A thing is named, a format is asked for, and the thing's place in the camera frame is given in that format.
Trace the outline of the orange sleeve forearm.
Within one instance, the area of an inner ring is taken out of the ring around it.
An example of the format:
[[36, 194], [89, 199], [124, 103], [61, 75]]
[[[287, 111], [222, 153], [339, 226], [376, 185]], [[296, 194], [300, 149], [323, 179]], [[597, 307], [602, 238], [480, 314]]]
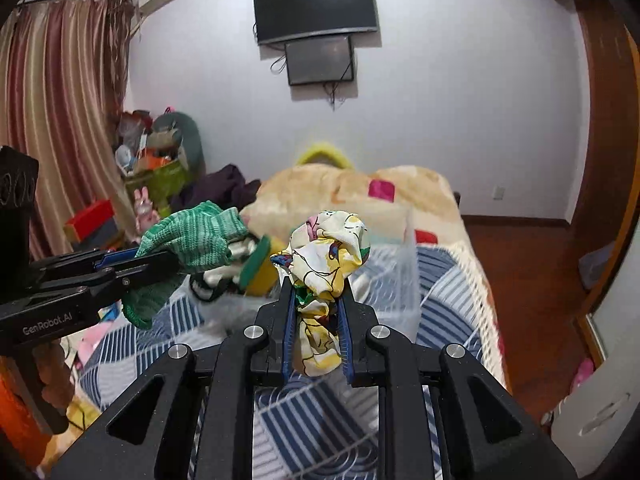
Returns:
[[[66, 412], [73, 400], [74, 386], [64, 350], [55, 340], [35, 348], [37, 370], [43, 382], [42, 398], [57, 410]], [[51, 439], [36, 423], [32, 411], [18, 394], [17, 377], [10, 370], [10, 360], [1, 358], [1, 432], [14, 447], [25, 466], [34, 471], [46, 454]]]

